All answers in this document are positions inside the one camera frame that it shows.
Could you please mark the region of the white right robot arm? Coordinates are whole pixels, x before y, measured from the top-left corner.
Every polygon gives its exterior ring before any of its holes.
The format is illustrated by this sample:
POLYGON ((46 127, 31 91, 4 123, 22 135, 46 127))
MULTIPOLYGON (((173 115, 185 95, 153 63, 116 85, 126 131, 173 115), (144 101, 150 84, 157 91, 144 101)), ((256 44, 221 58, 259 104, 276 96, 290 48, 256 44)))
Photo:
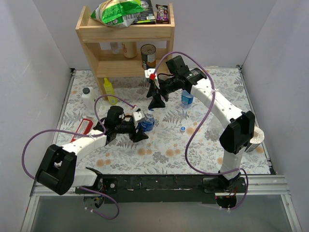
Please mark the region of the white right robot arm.
POLYGON ((241 159, 254 135, 255 115, 252 111, 244 112, 237 108, 217 91, 213 79, 201 65, 189 69, 183 55, 179 53, 166 62, 172 75, 167 80, 158 77, 157 69, 145 70, 145 78, 150 83, 147 97, 152 98, 149 108, 164 108, 169 94, 182 89, 207 107, 206 114, 214 114, 224 128, 219 138, 224 156, 219 172, 213 174, 213 183, 222 191, 229 192, 235 188, 240 177, 241 159))

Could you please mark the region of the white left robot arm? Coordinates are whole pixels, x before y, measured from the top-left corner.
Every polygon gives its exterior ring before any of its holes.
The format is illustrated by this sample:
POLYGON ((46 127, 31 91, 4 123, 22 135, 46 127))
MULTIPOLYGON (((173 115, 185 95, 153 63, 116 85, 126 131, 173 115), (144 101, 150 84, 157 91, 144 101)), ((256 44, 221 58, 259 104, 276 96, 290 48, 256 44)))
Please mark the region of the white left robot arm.
POLYGON ((87 187, 92 193, 104 191, 103 175, 86 167, 77 169, 78 161, 108 145, 118 134, 127 134, 134 143, 148 139, 138 124, 145 119, 141 109, 125 115, 120 106, 111 106, 106 117, 85 136, 62 145, 50 145, 40 163, 35 180, 58 195, 65 194, 71 187, 87 187))

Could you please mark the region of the blue label water bottle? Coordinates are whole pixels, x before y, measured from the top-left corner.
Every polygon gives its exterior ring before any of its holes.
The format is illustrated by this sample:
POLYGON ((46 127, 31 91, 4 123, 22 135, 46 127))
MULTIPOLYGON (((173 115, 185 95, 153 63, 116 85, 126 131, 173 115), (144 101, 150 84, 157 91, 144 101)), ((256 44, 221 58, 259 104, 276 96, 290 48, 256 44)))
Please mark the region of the blue label water bottle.
POLYGON ((155 124, 154 114, 145 115, 145 120, 140 123, 140 128, 143 127, 144 132, 150 132, 155 124))
POLYGON ((182 101, 182 107, 183 108, 189 108, 192 105, 193 100, 194 100, 194 96, 193 95, 191 95, 186 90, 182 91, 181 101, 182 101))

